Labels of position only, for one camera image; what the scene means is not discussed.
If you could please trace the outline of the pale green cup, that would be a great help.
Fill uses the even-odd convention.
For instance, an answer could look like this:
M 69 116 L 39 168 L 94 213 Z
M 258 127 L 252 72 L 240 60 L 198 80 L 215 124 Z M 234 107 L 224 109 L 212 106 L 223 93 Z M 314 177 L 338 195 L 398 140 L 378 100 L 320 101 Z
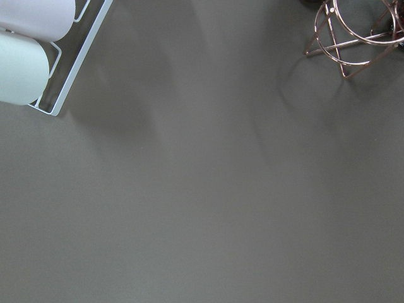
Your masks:
M 1 101 L 28 105 L 44 92 L 49 79 L 49 61 L 34 39 L 1 32 Z

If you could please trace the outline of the pale pink cup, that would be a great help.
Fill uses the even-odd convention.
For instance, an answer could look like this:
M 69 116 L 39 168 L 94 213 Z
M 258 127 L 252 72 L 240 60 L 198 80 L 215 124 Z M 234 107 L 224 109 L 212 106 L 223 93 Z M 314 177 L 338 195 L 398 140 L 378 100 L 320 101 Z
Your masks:
M 55 42 L 72 27 L 73 0 L 2 0 L 1 27 L 37 40 Z

